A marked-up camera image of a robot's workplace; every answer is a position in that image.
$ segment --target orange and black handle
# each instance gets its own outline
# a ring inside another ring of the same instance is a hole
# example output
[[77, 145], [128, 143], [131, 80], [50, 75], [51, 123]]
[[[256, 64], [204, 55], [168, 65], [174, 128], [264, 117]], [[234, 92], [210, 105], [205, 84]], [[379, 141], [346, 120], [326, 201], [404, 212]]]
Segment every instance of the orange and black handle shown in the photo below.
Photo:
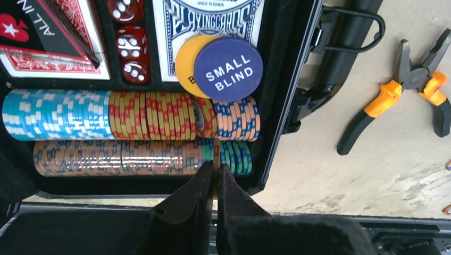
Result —
[[379, 95], [363, 110], [361, 110], [348, 124], [337, 145], [340, 155], [347, 155], [354, 146], [357, 138], [365, 128], [382, 113], [395, 105], [403, 92], [403, 87], [395, 80], [380, 85]]
[[423, 92], [418, 93], [432, 104], [434, 132], [439, 137], [449, 135], [449, 127], [451, 126], [451, 104], [440, 91], [440, 87], [445, 83], [446, 76], [440, 72], [435, 72], [424, 87]]

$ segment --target black tray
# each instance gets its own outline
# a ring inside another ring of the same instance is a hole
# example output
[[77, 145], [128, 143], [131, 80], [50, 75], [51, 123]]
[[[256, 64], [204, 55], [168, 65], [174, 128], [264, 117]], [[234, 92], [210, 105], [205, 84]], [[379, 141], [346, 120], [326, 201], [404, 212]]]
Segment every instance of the black tray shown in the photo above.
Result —
[[[146, 18], [141, 23], [148, 33], [152, 72], [151, 82], [144, 86], [123, 79], [114, 48], [114, 32], [120, 25], [111, 20], [104, 0], [94, 2], [106, 44], [111, 80], [17, 79], [10, 77], [0, 65], [0, 105], [11, 88], [183, 91], [177, 82], [161, 81], [152, 1], [144, 1]], [[261, 133], [257, 141], [249, 144], [253, 159], [251, 176], [236, 178], [249, 194], [264, 189], [321, 6], [321, 0], [265, 1], [257, 45], [264, 63], [264, 76], [253, 93], [260, 109]], [[0, 123], [0, 197], [4, 196], [6, 201], [20, 201], [35, 193], [45, 198], [165, 197], [189, 180], [181, 176], [43, 177], [34, 167], [33, 147], [34, 142], [14, 140], [3, 121]]]

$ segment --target red dice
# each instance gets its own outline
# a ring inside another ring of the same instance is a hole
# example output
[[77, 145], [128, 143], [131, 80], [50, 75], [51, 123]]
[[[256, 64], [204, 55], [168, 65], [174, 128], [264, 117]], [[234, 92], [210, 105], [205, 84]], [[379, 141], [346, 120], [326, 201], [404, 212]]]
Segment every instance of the red dice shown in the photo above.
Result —
[[144, 17], [143, 0], [107, 0], [113, 20], [121, 23], [138, 22]]
[[148, 57], [146, 30], [139, 26], [126, 26], [116, 31], [116, 48], [124, 60], [143, 60]]
[[143, 84], [151, 79], [147, 61], [123, 61], [122, 73], [124, 78], [135, 84]]

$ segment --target table surface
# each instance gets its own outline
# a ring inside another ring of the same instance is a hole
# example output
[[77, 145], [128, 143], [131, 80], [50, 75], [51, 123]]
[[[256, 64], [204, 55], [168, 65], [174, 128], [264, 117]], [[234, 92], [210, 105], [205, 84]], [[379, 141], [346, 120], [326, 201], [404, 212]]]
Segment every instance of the table surface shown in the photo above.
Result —
[[[343, 1], [326, 1], [341, 4]], [[430, 104], [405, 91], [398, 104], [362, 133], [347, 156], [336, 145], [351, 118], [379, 93], [392, 74], [401, 39], [420, 61], [446, 27], [449, 0], [385, 0], [379, 14], [387, 31], [378, 46], [359, 54], [340, 92], [302, 120], [297, 133], [283, 135], [264, 191], [253, 199], [269, 211], [299, 213], [451, 218], [441, 210], [451, 204], [451, 135], [439, 138], [432, 128]], [[366, 43], [377, 25], [373, 24]], [[311, 55], [300, 86], [313, 77], [321, 55]], [[451, 75], [451, 49], [437, 71]], [[451, 97], [451, 84], [442, 91]], [[31, 197], [27, 201], [48, 201]], [[161, 199], [52, 200], [51, 202], [153, 206]]]

